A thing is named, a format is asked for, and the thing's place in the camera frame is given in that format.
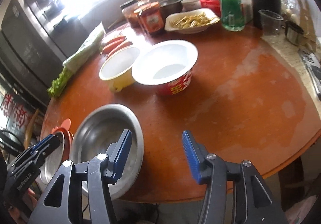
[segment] blue gripper pad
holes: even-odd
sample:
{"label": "blue gripper pad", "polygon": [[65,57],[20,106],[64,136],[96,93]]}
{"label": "blue gripper pad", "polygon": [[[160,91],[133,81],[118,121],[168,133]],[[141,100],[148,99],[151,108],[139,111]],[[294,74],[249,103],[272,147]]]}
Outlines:
{"label": "blue gripper pad", "polygon": [[112,179],[115,182],[117,182],[123,174],[131,146],[132,133],[130,130],[124,130],[109,159],[110,163],[113,163]]}
{"label": "blue gripper pad", "polygon": [[206,184],[211,178],[211,167],[206,164],[207,151],[198,144],[188,130],[182,134],[183,148],[193,178],[198,184]]}
{"label": "blue gripper pad", "polygon": [[42,141],[38,142],[35,146],[33,146],[31,153],[33,154],[38,148],[39,146],[43,145],[45,142],[47,142],[50,138],[52,138],[54,135],[53,134],[49,134],[47,137],[45,137]]}

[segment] red jar label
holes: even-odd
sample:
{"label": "red jar label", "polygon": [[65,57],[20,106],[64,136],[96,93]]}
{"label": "red jar label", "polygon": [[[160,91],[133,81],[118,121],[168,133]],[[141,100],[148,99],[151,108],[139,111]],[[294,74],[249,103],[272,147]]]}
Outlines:
{"label": "red jar label", "polygon": [[164,27],[164,22],[159,11],[151,15],[141,17],[142,23],[150,33],[156,32]]}
{"label": "red jar label", "polygon": [[189,86],[192,79],[192,72],[189,70],[187,73],[182,75],[181,77],[169,82],[158,85],[158,93],[164,95],[171,95],[179,93]]}

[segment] red bag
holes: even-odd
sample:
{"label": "red bag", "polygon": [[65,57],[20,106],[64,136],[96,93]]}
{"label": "red bag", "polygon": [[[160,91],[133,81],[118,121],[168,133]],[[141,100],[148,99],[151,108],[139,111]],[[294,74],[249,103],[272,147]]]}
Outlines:
{"label": "red bag", "polygon": [[200,0],[202,8],[211,9],[218,17],[220,13],[220,1],[219,0]]}

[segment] wooden round table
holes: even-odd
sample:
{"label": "wooden round table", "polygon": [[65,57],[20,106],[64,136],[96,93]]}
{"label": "wooden round table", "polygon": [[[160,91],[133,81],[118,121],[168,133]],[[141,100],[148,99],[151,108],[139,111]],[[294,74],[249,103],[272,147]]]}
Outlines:
{"label": "wooden round table", "polygon": [[129,107],[141,124],[145,150],[139,176],[122,199],[163,203],[203,198],[205,186],[192,178],[183,151],[186,129],[209,152],[230,162],[250,160],[264,177],[287,166],[320,136],[318,112],[297,72],[260,39],[260,30],[246,26],[229,32],[217,24],[199,34],[155,39],[127,25],[120,30],[140,48],[170,39],[192,42],[199,55],[190,86],[158,96],[135,83],[113,94],[99,79],[105,56],[95,55],[61,97],[51,100],[41,136],[66,118],[75,134],[90,112],[108,103]]}

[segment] metal bowl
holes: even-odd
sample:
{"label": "metal bowl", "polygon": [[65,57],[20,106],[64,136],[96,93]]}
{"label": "metal bowl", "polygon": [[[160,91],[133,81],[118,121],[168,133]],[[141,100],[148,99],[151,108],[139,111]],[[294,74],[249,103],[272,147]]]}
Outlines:
{"label": "metal bowl", "polygon": [[[142,128],[134,113],[121,104],[107,104],[94,110],[81,123],[70,151],[70,159],[76,164],[90,161],[97,154],[106,152],[110,144],[117,142],[124,129],[132,132],[133,140],[122,177],[115,185],[109,184],[112,200],[124,195],[135,182],[144,153]],[[87,182],[82,182],[82,193],[88,196]]]}
{"label": "metal bowl", "polygon": [[171,14],[180,13],[183,9],[182,0],[163,0],[160,4],[160,13],[163,20]]}

